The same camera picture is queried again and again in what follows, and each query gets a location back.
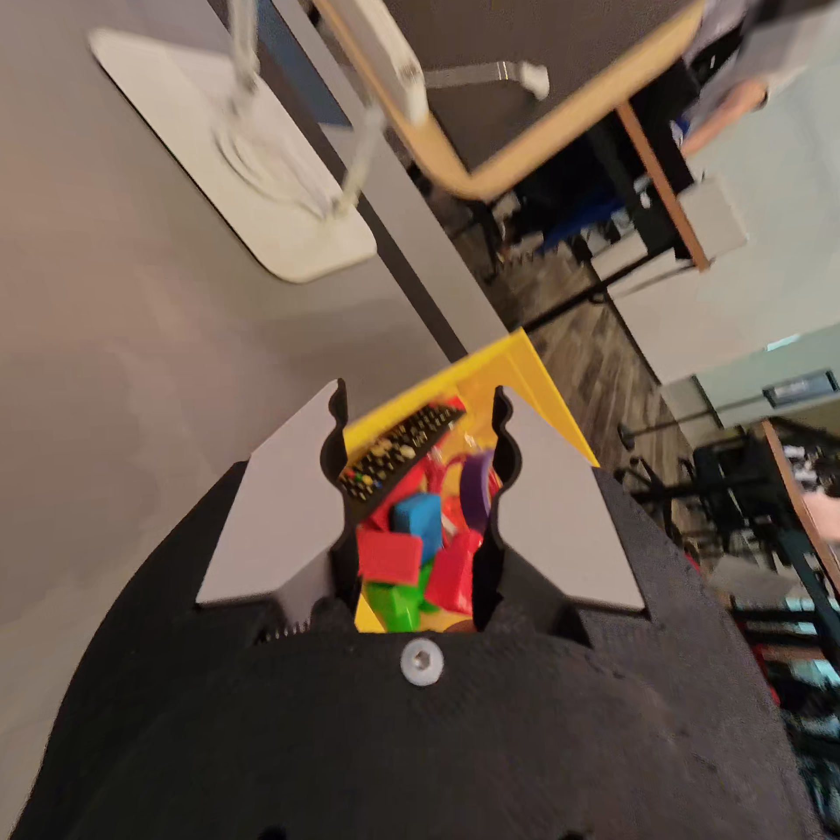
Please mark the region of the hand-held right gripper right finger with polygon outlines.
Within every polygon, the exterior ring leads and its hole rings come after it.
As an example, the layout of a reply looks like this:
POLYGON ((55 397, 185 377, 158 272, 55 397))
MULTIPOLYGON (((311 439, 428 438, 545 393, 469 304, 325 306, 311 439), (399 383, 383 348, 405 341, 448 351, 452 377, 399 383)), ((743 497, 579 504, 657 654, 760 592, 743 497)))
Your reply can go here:
POLYGON ((500 488, 475 555, 475 620, 502 602, 532 621, 645 616, 597 468, 508 386, 495 391, 492 427, 500 488))

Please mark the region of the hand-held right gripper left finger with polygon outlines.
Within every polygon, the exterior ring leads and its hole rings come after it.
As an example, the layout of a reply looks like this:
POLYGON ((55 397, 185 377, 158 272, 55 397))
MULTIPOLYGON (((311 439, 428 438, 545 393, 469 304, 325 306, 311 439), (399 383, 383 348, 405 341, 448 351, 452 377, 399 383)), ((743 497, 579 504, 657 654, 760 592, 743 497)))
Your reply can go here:
POLYGON ((201 607, 358 599, 358 553, 338 486, 348 456, 343 380, 326 384, 248 459, 203 582, 201 607))

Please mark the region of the red toy block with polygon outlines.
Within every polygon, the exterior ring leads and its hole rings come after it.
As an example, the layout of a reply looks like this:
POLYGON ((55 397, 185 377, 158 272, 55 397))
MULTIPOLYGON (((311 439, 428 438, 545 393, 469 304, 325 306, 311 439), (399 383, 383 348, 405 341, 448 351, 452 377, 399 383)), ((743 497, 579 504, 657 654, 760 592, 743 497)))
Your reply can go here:
POLYGON ((419 582, 424 554, 419 537, 365 526, 357 528, 355 537, 362 581, 388 585, 419 582))

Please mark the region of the yellow plastic bin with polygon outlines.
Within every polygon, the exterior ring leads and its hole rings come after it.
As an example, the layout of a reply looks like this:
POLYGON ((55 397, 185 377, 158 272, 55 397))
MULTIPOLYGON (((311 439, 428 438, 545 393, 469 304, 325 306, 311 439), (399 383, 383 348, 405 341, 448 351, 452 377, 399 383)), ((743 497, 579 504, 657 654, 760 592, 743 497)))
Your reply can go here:
MULTIPOLYGON (((465 457, 482 449, 496 449, 497 435, 491 419, 494 394, 499 386, 516 391, 550 425, 575 446, 593 466, 599 466, 591 447, 577 426, 564 399, 541 362, 524 331, 491 344, 465 357, 386 403, 344 430, 344 443, 350 459, 367 449, 379 434, 394 426, 427 403, 450 403, 459 399, 466 415, 455 428, 436 444, 423 460, 415 465, 382 503, 360 520, 360 526, 390 531, 389 513, 400 500, 418 492, 438 494, 442 499, 444 545, 457 532, 466 530, 459 503, 459 476, 465 457)), ((494 471, 490 489, 493 497, 500 480, 494 471)), ((432 563, 423 566, 420 577, 427 583, 432 563)), ((386 631, 369 607, 362 593, 354 622, 363 634, 384 634, 386 631)), ((472 616, 438 609, 423 604, 420 631, 443 632, 459 628, 472 616)))

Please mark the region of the purple tape roll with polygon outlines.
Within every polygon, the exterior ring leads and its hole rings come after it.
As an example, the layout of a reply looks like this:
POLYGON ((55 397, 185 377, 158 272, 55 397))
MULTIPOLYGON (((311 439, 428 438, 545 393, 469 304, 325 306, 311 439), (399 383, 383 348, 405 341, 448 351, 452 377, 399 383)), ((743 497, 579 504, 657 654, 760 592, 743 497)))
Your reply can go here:
POLYGON ((484 533, 490 519, 494 457, 494 449, 467 455, 458 480, 458 499, 465 524, 480 534, 484 533))

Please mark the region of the small red toy brick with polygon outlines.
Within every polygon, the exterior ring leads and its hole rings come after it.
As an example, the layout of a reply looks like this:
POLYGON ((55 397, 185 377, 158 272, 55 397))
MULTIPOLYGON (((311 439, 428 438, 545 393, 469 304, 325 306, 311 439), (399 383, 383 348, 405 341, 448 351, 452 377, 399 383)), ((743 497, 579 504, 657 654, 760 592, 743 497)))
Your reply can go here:
POLYGON ((473 615, 473 566, 482 543, 482 534, 468 528, 437 552, 424 589, 425 602, 449 613, 473 615))

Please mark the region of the black remote control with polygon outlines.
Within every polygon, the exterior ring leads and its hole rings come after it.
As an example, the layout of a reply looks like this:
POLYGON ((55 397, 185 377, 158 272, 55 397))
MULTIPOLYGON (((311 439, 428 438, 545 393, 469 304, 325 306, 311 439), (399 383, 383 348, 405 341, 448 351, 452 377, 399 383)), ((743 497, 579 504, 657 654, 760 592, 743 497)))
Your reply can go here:
POLYGON ((465 415, 459 399, 427 403, 352 457, 338 482, 352 518, 361 520, 373 512, 465 415))

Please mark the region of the blue toy block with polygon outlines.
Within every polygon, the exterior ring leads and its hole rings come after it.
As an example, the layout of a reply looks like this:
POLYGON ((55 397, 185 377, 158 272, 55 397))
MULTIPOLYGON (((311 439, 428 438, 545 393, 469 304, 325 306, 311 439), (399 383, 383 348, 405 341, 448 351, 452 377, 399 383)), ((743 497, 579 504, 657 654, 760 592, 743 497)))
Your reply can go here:
POLYGON ((432 563, 444 544, 442 499, 418 492, 398 501, 389 513, 391 530, 417 537, 422 543, 422 565, 432 563))

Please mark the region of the green toy block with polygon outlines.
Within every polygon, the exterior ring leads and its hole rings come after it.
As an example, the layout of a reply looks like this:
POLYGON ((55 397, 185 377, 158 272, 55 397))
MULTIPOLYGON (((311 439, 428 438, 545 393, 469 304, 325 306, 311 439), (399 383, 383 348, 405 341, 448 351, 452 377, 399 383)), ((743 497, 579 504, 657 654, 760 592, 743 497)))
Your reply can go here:
POLYGON ((425 580, 417 584, 367 581, 362 593, 387 633, 412 634, 421 628, 425 580))

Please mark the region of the long wooden table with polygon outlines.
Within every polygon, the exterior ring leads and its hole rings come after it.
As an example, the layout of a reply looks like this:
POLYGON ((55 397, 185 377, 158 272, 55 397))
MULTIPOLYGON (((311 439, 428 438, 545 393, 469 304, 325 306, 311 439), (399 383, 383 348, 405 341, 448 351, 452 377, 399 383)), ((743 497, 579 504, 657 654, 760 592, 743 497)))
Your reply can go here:
POLYGON ((823 477, 838 484, 838 436, 782 416, 762 419, 759 429, 784 496, 838 600, 838 496, 819 486, 823 477))

